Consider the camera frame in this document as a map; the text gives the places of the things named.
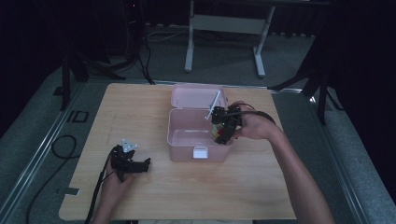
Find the gray carpet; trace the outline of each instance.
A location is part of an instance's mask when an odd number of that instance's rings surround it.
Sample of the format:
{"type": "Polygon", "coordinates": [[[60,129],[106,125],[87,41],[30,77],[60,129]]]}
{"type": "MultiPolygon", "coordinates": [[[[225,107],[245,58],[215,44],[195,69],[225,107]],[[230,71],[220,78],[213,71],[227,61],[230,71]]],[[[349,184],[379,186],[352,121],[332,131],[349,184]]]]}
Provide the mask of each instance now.
{"type": "MultiPolygon", "coordinates": [[[[251,47],[257,42],[254,36],[244,41],[232,43],[214,43],[196,41],[192,72],[184,72],[184,60],[187,49],[187,37],[180,35],[161,42],[150,41],[151,57],[149,72],[155,81],[216,83],[222,85],[271,86],[293,77],[305,56],[312,38],[269,36],[262,57],[267,76],[256,76],[251,47]]],[[[149,57],[146,49],[141,50],[145,62],[149,57]]],[[[127,77],[125,82],[145,82],[141,72],[135,66],[121,69],[119,74],[127,77]]],[[[61,98],[53,96],[55,87],[61,85],[60,70],[52,74],[32,98],[20,117],[0,140],[0,174],[3,177],[0,200],[3,203],[16,184],[23,168],[34,156],[46,132],[58,116],[68,118],[69,114],[59,111],[61,98]]],[[[71,110],[89,112],[87,122],[62,123],[57,136],[71,134],[77,138],[78,154],[88,136],[95,113],[101,102],[108,83],[114,80],[108,77],[92,75],[83,85],[77,100],[71,104],[71,110]]],[[[301,88],[304,82],[295,84],[301,88]]],[[[77,90],[80,84],[73,83],[77,90]]],[[[318,181],[334,213],[337,223],[354,223],[347,201],[332,169],[328,155],[328,146],[324,144],[319,131],[318,121],[312,115],[312,108],[301,94],[282,92],[274,94],[274,100],[285,133],[302,157],[306,166],[318,181]]],[[[72,150],[72,141],[61,139],[55,145],[57,151],[67,155],[72,150]]],[[[34,181],[25,192],[8,223],[24,223],[29,203],[46,180],[62,164],[49,152],[38,170],[34,181]]],[[[68,186],[78,159],[69,161],[65,167],[48,183],[38,195],[30,215],[31,223],[82,223],[66,222],[58,217],[63,196],[62,189],[68,186]]],[[[266,220],[260,223],[296,223],[295,220],[266,220]]]]}

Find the hand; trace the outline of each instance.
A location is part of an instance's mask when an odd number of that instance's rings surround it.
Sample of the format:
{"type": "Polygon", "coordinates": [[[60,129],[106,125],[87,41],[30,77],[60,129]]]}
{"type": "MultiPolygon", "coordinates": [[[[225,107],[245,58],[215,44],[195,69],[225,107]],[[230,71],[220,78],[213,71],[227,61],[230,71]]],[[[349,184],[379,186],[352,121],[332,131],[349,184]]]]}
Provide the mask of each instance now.
{"type": "Polygon", "coordinates": [[[125,174],[124,181],[121,183],[119,177],[111,168],[111,160],[109,160],[106,175],[108,177],[102,184],[101,198],[99,206],[93,215],[93,223],[108,223],[111,213],[117,207],[119,202],[124,198],[128,189],[132,186],[135,174],[125,174]]]}
{"type": "MultiPolygon", "coordinates": [[[[247,107],[245,102],[238,101],[233,105],[239,105],[241,111],[255,111],[253,108],[247,107]]],[[[243,127],[235,130],[233,138],[248,137],[251,139],[268,139],[272,138],[273,133],[278,133],[280,129],[269,119],[255,114],[242,115],[243,127]]]]}

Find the pink lid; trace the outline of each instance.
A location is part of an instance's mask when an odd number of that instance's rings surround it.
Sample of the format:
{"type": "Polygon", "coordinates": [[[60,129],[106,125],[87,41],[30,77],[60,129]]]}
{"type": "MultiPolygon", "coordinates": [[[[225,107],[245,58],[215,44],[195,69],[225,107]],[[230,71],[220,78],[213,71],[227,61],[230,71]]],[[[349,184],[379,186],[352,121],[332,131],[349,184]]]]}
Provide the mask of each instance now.
{"type": "Polygon", "coordinates": [[[216,105],[226,107],[227,98],[220,85],[211,84],[175,84],[172,90],[171,105],[177,108],[208,109],[219,91],[216,105]]]}

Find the pink plastic container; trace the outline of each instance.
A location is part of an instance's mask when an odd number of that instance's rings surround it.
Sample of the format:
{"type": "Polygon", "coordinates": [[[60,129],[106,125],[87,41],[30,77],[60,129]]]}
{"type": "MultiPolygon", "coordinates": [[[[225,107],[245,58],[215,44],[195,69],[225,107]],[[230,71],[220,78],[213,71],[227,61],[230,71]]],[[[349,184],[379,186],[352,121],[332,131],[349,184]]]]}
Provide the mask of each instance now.
{"type": "Polygon", "coordinates": [[[233,141],[219,145],[212,138],[209,107],[219,91],[216,105],[225,107],[227,98],[218,85],[176,84],[169,113],[168,144],[172,161],[224,161],[233,141]]]}

